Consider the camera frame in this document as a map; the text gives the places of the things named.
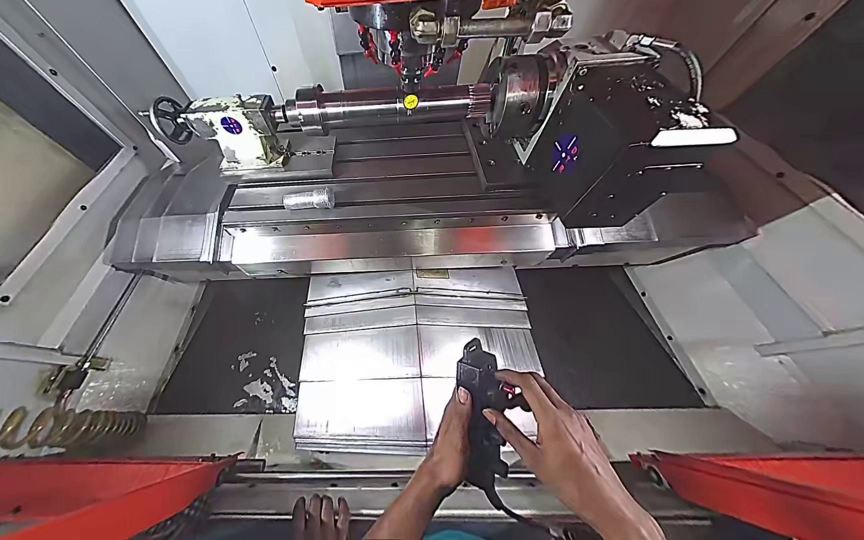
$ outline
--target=finger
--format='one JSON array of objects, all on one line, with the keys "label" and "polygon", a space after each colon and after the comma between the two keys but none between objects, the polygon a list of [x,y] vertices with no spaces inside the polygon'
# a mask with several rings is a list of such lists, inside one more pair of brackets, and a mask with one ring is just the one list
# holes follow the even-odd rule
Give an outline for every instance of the finger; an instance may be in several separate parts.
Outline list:
[{"label": "finger", "polygon": [[309,519],[305,523],[305,538],[320,540],[322,538],[322,498],[313,495],[309,498]]},{"label": "finger", "polygon": [[352,516],[346,498],[339,497],[339,519],[335,523],[336,540],[349,540],[349,521],[352,520]]},{"label": "finger", "polygon": [[456,386],[452,399],[445,406],[441,426],[446,430],[458,430],[465,433],[469,430],[469,419],[473,417],[473,396],[469,390]]},{"label": "finger", "polygon": [[321,537],[335,540],[335,506],[332,497],[321,498]]},{"label": "finger", "polygon": [[511,448],[514,448],[518,456],[525,461],[525,464],[531,469],[533,464],[539,463],[539,447],[536,443],[529,440],[518,426],[512,423],[512,420],[506,418],[504,414],[494,409],[487,408],[482,411],[486,419],[495,425],[498,433],[509,441]]},{"label": "finger", "polygon": [[306,536],[306,498],[299,497],[292,507],[292,532],[295,540],[304,540]]},{"label": "finger", "polygon": [[546,396],[546,392],[539,386],[539,382],[532,374],[503,369],[495,372],[495,378],[521,388],[525,401],[529,403],[535,419],[539,422],[543,420],[543,417],[548,418],[555,410],[552,400]]},{"label": "finger", "polygon": [[552,402],[557,409],[561,409],[564,411],[569,411],[572,409],[572,405],[570,405],[565,399],[562,399],[562,396],[559,395],[559,392],[555,391],[555,388],[549,384],[549,381],[546,378],[538,373],[532,372],[532,378],[535,379],[535,382],[538,383],[538,387],[542,389],[542,392],[545,392],[545,395],[548,396],[549,401]]}]

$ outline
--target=metal cylinder part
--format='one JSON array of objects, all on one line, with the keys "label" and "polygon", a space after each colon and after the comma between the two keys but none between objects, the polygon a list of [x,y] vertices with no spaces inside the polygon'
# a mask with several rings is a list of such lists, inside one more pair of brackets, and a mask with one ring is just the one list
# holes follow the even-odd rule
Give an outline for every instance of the metal cylinder part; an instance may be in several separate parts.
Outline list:
[{"label": "metal cylinder part", "polygon": [[415,95],[418,102],[409,109],[398,88],[324,92],[321,86],[304,86],[276,119],[323,136],[340,128],[485,117],[492,106],[491,89],[483,83],[423,88]]},{"label": "metal cylinder part", "polygon": [[459,22],[458,37],[505,38],[528,36],[531,31],[532,21],[522,17],[464,19]]},{"label": "metal cylinder part", "polygon": [[335,194],[330,187],[320,187],[312,191],[286,193],[282,196],[282,206],[288,211],[304,209],[335,208]]}]

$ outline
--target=hand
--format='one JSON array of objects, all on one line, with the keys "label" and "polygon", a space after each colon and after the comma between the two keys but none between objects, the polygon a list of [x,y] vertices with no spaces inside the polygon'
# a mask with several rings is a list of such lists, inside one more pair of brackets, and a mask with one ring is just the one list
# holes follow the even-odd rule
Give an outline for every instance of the hand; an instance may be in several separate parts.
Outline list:
[{"label": "hand", "polygon": [[415,472],[445,494],[451,493],[466,477],[472,416],[472,395],[469,390],[457,386],[445,406],[432,448]]},{"label": "hand", "polygon": [[543,485],[606,540],[665,538],[622,485],[586,416],[539,374],[502,370],[495,376],[522,389],[538,424],[537,442],[504,414],[483,413]]},{"label": "hand", "polygon": [[469,420],[473,397],[465,388],[452,392],[432,448],[402,493],[366,533],[366,538],[422,538],[436,509],[466,477]]},{"label": "hand", "polygon": [[292,508],[294,540],[349,540],[349,504],[339,497],[339,515],[335,515],[332,497],[313,495],[299,497]]}]

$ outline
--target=gray metal surface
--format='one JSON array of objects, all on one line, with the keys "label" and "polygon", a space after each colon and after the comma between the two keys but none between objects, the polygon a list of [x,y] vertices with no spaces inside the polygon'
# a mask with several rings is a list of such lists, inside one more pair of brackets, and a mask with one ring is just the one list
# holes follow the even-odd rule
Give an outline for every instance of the gray metal surface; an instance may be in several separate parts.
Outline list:
[{"label": "gray metal surface", "polygon": [[309,135],[330,130],[387,124],[418,124],[485,117],[492,104],[487,84],[431,86],[415,92],[418,102],[406,108],[398,88],[365,88],[323,92],[305,86],[285,101],[276,120]]},{"label": "gray metal surface", "polygon": [[306,335],[298,381],[404,379],[421,374],[419,333],[407,325]]},{"label": "gray metal surface", "polygon": [[315,380],[299,385],[295,446],[305,450],[364,452],[401,448],[425,453],[422,380],[370,378]]},{"label": "gray metal surface", "polygon": [[[672,492],[657,487],[645,474],[628,464],[617,466],[616,472],[631,496],[664,529],[672,522],[707,525],[713,516],[711,511],[693,506]],[[238,474],[231,479],[231,483],[225,483],[217,490],[213,500],[213,517],[289,519],[298,497],[319,493],[333,500],[345,498],[355,519],[376,519],[399,496],[410,477],[411,471],[408,470]],[[537,481],[532,472],[511,471],[509,478],[497,479],[496,491],[509,508],[522,515],[556,523],[579,522]],[[466,522],[510,520],[492,507],[481,490],[464,486],[460,486],[442,502],[435,519]]]},{"label": "gray metal surface", "polygon": [[[334,153],[323,142],[322,153],[304,156],[322,163],[295,174],[221,178],[217,158],[160,171],[123,213],[110,262],[186,277],[651,264],[755,233],[718,184],[669,193],[623,227],[559,230],[528,175],[516,174],[525,169],[509,166],[514,152],[492,152],[496,141],[481,145],[476,131],[457,123],[336,129]],[[283,137],[310,149],[323,140]],[[282,204],[287,193],[322,187],[335,207]]]},{"label": "gray metal surface", "polygon": [[[510,267],[312,276],[308,298],[294,428],[302,450],[424,455],[473,338],[502,367],[542,372]],[[358,401],[308,403],[329,391]],[[534,435],[531,414],[510,415]]]},{"label": "gray metal surface", "polygon": [[532,332],[526,328],[419,325],[421,373],[426,377],[454,379],[456,351],[474,338],[479,338],[482,347],[495,355],[499,369],[543,373],[542,365],[536,362],[539,354]]}]

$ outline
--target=black hose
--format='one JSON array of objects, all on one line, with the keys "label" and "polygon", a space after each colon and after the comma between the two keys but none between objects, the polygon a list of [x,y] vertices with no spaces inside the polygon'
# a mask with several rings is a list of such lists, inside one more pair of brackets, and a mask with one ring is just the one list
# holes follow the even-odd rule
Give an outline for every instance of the black hose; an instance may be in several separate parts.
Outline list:
[{"label": "black hose", "polygon": [[689,49],[686,49],[676,43],[672,49],[679,55],[688,69],[688,86],[689,93],[695,101],[702,100],[702,64],[699,63],[699,56],[695,55]]},{"label": "black hose", "polygon": [[491,505],[493,507],[495,507],[496,510],[501,510],[502,512],[505,513],[505,515],[509,516],[511,519],[518,521],[522,525],[531,527],[533,529],[538,529],[539,531],[542,531],[543,533],[548,534],[552,538],[565,540],[566,537],[563,536],[562,534],[558,533],[552,527],[546,526],[546,525],[544,525],[544,524],[542,524],[542,523],[540,523],[540,522],[538,522],[532,518],[527,518],[525,516],[522,516],[522,515],[516,513],[515,510],[512,510],[508,506],[506,506],[505,502],[503,502],[502,499],[498,497],[498,492],[496,491],[496,486],[491,486],[490,488],[483,489],[482,491],[484,491],[486,493],[486,499],[488,499],[488,502],[491,503]]}]

